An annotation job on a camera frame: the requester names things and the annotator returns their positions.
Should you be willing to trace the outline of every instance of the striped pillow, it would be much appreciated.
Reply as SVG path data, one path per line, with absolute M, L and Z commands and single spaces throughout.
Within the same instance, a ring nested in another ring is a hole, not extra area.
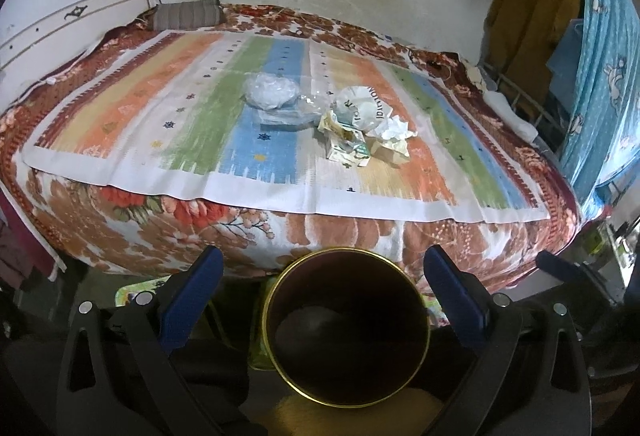
M 193 30 L 201 26 L 214 26 L 224 22 L 220 0 L 167 3 L 156 7 L 153 30 Z

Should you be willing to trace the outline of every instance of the striped cloth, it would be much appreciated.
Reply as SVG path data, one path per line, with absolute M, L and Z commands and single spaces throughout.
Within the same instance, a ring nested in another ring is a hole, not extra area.
M 247 77 L 303 92 L 363 85 L 409 123 L 409 162 L 326 159 L 313 128 L 260 126 Z M 506 223 L 548 217 L 540 188 L 449 90 L 306 39 L 163 32 L 62 101 L 23 148 L 36 169 L 131 192 L 293 213 Z

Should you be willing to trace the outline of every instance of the cartoon print fabric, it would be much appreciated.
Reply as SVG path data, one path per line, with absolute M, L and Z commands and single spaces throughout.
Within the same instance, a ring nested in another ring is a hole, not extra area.
M 640 153 L 639 62 L 640 20 L 633 2 L 584 0 L 575 104 L 561 158 L 583 210 L 596 188 Z

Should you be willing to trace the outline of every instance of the crumpled paper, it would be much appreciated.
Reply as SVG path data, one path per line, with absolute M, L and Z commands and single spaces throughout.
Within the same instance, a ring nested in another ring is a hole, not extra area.
M 371 155 L 378 153 L 380 158 L 395 165 L 409 161 L 406 141 L 415 137 L 416 133 L 409 131 L 409 124 L 403 122 L 398 115 L 391 117 L 393 108 L 380 99 L 373 88 L 367 86 L 345 88 L 336 96 L 332 110 L 335 110 L 333 113 L 335 123 L 341 126 L 351 125 L 353 129 L 363 131 L 372 139 L 372 142 L 369 142 Z M 325 117 L 324 129 L 318 127 L 320 131 L 329 130 L 327 121 L 330 116 L 325 114 L 323 118 Z M 343 161 L 344 155 L 338 154 L 338 146 L 335 144 L 335 141 L 332 145 L 328 142 L 327 158 L 339 158 L 339 161 Z
M 327 159 L 339 161 L 347 169 L 354 165 L 364 167 L 369 163 L 371 154 L 362 132 L 341 123 L 332 109 L 322 115 L 318 130 L 324 134 Z
M 371 154 L 375 155 L 381 148 L 388 149 L 391 153 L 382 154 L 386 155 L 386 161 L 396 165 L 409 161 L 406 139 L 416 135 L 415 131 L 409 131 L 409 124 L 402 122 L 398 115 L 384 119 L 375 129 L 367 132 L 367 137 L 375 139 Z

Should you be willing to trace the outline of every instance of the blue gripper pad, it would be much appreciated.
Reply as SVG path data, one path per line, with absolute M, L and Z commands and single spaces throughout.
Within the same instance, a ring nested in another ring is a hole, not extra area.
M 636 248 L 636 262 L 626 286 L 624 302 L 626 307 L 640 311 L 640 243 Z
M 584 276 L 579 265 L 565 261 L 547 251 L 542 251 L 536 256 L 536 267 L 563 283 L 570 283 Z
M 211 299 L 224 269 L 222 252 L 213 246 L 202 251 L 191 268 L 183 274 L 172 276 L 162 286 L 171 287 L 171 281 L 178 278 L 178 288 L 168 304 L 161 304 L 159 310 L 160 336 L 158 342 L 167 355 L 183 347 Z
M 480 353 L 487 340 L 489 292 L 475 275 L 460 272 L 439 245 L 424 253 L 423 269 L 460 344 Z

